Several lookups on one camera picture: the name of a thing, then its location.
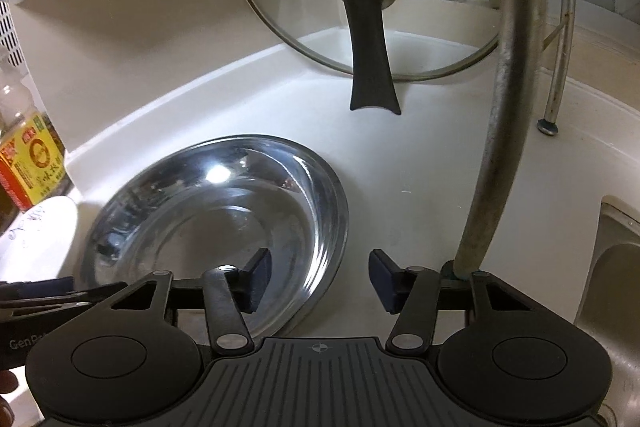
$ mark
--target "stainless steel sink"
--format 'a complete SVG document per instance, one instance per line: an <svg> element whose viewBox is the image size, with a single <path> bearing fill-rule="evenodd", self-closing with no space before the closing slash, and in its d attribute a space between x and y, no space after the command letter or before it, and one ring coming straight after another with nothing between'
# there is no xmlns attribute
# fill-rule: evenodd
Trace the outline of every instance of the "stainless steel sink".
<svg viewBox="0 0 640 427"><path fill-rule="evenodd" d="M289 331L329 287L347 227L340 180L316 153L274 136L219 138L160 160L105 204L79 280L132 283L153 270L197 278L269 248L270 284L244 320L254 337L270 336ZM177 322L207 343L204 312L180 311Z"/></svg>
<svg viewBox="0 0 640 427"><path fill-rule="evenodd" d="M575 324L611 358L602 419L609 427L640 426L640 223L607 203Z"/></svg>

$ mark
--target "metal bowl rim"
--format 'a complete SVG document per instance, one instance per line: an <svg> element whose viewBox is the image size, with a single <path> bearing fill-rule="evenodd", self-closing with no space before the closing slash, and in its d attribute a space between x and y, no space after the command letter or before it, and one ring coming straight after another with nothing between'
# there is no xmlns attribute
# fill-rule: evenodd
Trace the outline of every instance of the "metal bowl rim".
<svg viewBox="0 0 640 427"><path fill-rule="evenodd" d="M294 328L300 321L308 314L311 309L316 305L319 299L322 298L324 293L328 290L331 283L334 281L334 278L338 272L338 268L342 263L342 259L344 257L344 250L346 249L347 237L349 232L349 206L346 193L344 188L342 187L342 183L340 182L340 178L338 178L338 174L334 171L331 165L322 158L318 153L309 149L308 147L295 142L293 140L289 140L286 138L281 138L278 136L272 136L269 134L234 134L229 136L223 136L220 138L214 138L210 140L204 140L203 142L199 142L190 146L187 146L183 149L180 149L174 153L171 153L163 158L160 158L156 162L144 168L138 174L133 176L130 180L128 180L124 185L122 185L113 196L100 208L97 216L94 218L92 225L86 234L86 239L84 240L84 247L81 250L81 260L79 263L79 278L82 283L87 284L91 279L93 279L94 274L92 273L94 270L93 260L95 258L94 251L90 245L91 237L94 234L98 223L100 223L100 214L102 211L107 208L107 206L113 201L116 200L119 195L123 194L127 187L134 184L136 181L141 180L149 171L153 170L155 167L160 164L179 156L185 152L196 150L201 147L205 147L207 145L219 144L224 142L229 142L233 140L266 140L269 142L276 142L282 145L286 145L293 149L298 150L299 152L306 155L309 159L314 161L320 168L321 171L327 176L330 181L329 186L332 187L335 203L336 203L336 215L339 219L339 224L337 227L337 233L335 237L338 239L334 249L330 253L330 257L328 263L326 265L326 269L324 270L324 275L322 275L320 282L318 285L312 290L312 292L306 296L305 299L300 301L300 305L297 307L291 308L288 306L282 314L282 321L277 321L277 327L274 328L273 331L267 330L263 334L262 337L268 337L271 335L275 335L276 333L280 335L285 335L292 328Z"/></svg>

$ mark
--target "yellow label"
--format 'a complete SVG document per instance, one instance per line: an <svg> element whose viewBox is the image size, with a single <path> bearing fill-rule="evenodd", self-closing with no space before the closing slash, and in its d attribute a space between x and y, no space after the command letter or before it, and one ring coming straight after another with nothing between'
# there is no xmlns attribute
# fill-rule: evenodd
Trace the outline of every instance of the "yellow label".
<svg viewBox="0 0 640 427"><path fill-rule="evenodd" d="M62 153L39 113L3 137L0 162L2 185L12 185L10 193L22 200L21 209L40 203L65 175Z"/></svg>

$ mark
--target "oil bottle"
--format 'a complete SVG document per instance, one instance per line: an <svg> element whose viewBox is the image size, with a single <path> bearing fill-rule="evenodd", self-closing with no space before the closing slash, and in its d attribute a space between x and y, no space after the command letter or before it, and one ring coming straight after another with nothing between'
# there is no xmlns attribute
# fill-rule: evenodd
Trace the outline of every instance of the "oil bottle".
<svg viewBox="0 0 640 427"><path fill-rule="evenodd" d="M22 74L0 46L0 184L20 210L50 195L68 178L63 153L36 108Z"/></svg>

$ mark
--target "stainless steel bowl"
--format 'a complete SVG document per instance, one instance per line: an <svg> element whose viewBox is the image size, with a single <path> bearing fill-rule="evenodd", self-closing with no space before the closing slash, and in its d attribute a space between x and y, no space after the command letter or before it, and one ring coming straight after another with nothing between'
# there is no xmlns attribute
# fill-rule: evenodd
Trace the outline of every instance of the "stainless steel bowl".
<svg viewBox="0 0 640 427"><path fill-rule="evenodd" d="M328 288L347 225L344 190L320 156L272 136L226 137L168 156L121 188L90 232L81 281L130 283L155 269L196 278L222 264L242 267L267 247L271 282L244 318L254 337L273 335ZM178 327L205 343L200 314L181 314Z"/></svg>

